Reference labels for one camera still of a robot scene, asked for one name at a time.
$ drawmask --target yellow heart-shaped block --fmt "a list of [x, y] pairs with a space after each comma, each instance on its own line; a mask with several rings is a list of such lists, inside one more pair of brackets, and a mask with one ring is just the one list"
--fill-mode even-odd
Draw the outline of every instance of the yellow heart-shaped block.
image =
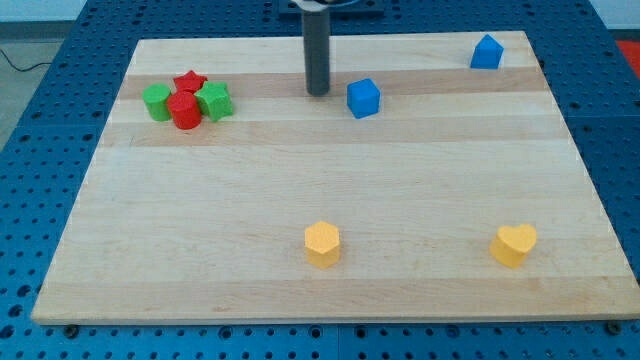
[[489, 245], [489, 251], [498, 262], [515, 269], [527, 258], [536, 240], [536, 228], [529, 224], [501, 226]]

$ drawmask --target cable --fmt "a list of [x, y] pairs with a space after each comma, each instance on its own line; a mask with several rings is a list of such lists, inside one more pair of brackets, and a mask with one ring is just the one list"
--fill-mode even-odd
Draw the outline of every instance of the cable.
[[51, 63], [50, 63], [50, 62], [42, 62], [42, 63], [37, 63], [37, 64], [35, 64], [35, 65], [33, 65], [33, 66], [30, 66], [30, 67], [28, 67], [28, 68], [21, 69], [21, 68], [19, 68], [19, 67], [15, 66], [15, 65], [11, 62], [11, 60], [9, 59], [9, 57], [7, 56], [7, 54], [4, 52], [4, 50], [0, 49], [0, 53], [2, 53], [2, 56], [4, 56], [5, 60], [7, 60], [7, 62], [9, 63], [9, 66], [11, 66], [14, 70], [19, 71], [19, 72], [28, 72], [28, 71], [31, 71], [31, 70], [33, 70], [33, 69], [37, 68], [38, 66], [51, 65]]

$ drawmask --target red star block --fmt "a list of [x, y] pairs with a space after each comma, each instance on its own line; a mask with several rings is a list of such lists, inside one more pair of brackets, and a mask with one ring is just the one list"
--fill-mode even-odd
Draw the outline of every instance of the red star block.
[[202, 84], [207, 81], [206, 76], [198, 75], [193, 70], [189, 70], [188, 73], [173, 78], [173, 83], [176, 84], [178, 91], [188, 91], [195, 93], [202, 88]]

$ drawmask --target red cylinder block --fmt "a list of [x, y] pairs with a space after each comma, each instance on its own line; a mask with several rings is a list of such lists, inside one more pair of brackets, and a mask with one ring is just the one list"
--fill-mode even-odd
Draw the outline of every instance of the red cylinder block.
[[178, 129], [189, 130], [200, 125], [202, 114], [195, 95], [187, 91], [178, 91], [169, 96], [167, 107]]

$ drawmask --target blue pentagon block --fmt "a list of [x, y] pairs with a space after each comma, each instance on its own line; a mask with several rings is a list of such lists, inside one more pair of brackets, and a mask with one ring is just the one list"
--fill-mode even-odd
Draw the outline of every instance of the blue pentagon block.
[[476, 45], [471, 58], [472, 69], [497, 69], [504, 48], [491, 35], [485, 35]]
[[373, 115], [380, 109], [380, 90], [367, 78], [347, 85], [347, 106], [356, 119]]

